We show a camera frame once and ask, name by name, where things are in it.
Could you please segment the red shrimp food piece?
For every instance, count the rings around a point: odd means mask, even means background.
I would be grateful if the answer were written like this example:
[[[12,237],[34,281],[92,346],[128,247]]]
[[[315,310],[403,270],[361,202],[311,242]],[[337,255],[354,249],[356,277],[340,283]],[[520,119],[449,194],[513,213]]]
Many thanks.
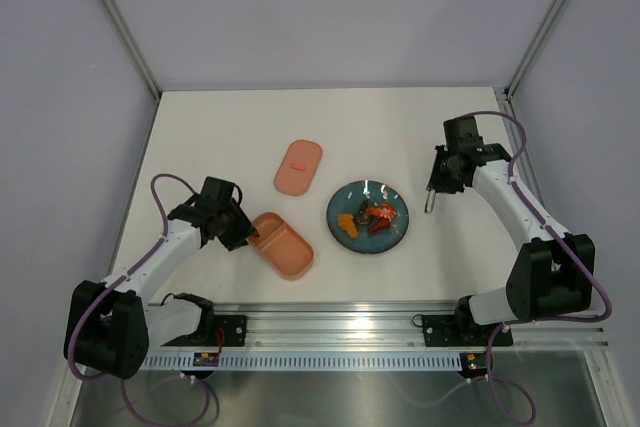
[[[396,216],[394,207],[389,203],[381,203],[374,207],[368,207],[366,212],[378,219],[387,219],[391,221]]]

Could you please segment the pink lunch box base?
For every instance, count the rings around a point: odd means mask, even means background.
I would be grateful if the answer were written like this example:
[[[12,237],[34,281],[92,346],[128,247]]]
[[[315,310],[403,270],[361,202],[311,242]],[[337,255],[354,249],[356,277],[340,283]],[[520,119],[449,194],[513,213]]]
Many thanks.
[[[249,240],[253,248],[282,278],[301,278],[314,262],[314,250],[288,222],[274,212],[257,216],[257,235]]]

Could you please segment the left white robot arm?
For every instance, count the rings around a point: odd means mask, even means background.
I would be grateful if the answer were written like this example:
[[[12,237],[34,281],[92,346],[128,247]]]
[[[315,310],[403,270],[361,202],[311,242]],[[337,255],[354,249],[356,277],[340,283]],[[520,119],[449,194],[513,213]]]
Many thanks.
[[[188,293],[173,294],[159,306],[152,306],[151,300],[209,242],[218,241],[233,252],[257,236],[242,200],[236,183],[207,177],[185,201],[159,210],[161,232],[132,266],[75,287],[63,346],[74,377],[90,381],[110,375],[126,380],[138,372],[150,347],[176,340],[190,345],[225,341],[211,301]]]

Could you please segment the dark brown food piece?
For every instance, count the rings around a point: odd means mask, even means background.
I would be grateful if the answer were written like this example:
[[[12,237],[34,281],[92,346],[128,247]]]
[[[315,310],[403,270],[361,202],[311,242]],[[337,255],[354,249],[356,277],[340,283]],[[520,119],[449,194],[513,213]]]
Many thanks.
[[[353,216],[354,223],[359,226],[368,226],[373,220],[373,216],[368,212],[369,200],[364,199],[357,212]]]

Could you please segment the red sausage food piece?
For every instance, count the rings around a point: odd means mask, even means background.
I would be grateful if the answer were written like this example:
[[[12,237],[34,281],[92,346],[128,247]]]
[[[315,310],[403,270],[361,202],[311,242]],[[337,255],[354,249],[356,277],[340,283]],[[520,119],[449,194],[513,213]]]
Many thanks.
[[[376,222],[367,229],[367,232],[370,235],[373,235],[381,230],[389,228],[391,225],[391,221],[386,218],[378,218]]]

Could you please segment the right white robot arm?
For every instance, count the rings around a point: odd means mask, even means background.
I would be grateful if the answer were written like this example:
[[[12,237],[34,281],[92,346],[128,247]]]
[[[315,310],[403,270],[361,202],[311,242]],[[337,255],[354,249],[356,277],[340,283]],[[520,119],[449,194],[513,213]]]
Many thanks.
[[[506,228],[517,256],[506,284],[461,298],[452,329],[468,345],[483,345],[502,323],[555,320],[591,304],[595,245],[557,222],[525,186],[499,144],[456,151],[436,148],[425,211],[437,194],[473,189]]]

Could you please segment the orange fried food piece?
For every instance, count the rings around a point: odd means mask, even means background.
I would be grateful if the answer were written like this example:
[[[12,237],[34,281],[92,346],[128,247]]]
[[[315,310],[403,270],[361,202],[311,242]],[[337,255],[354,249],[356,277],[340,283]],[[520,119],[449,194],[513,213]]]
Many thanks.
[[[337,217],[337,225],[349,238],[356,239],[358,237],[358,229],[352,214],[339,214]]]

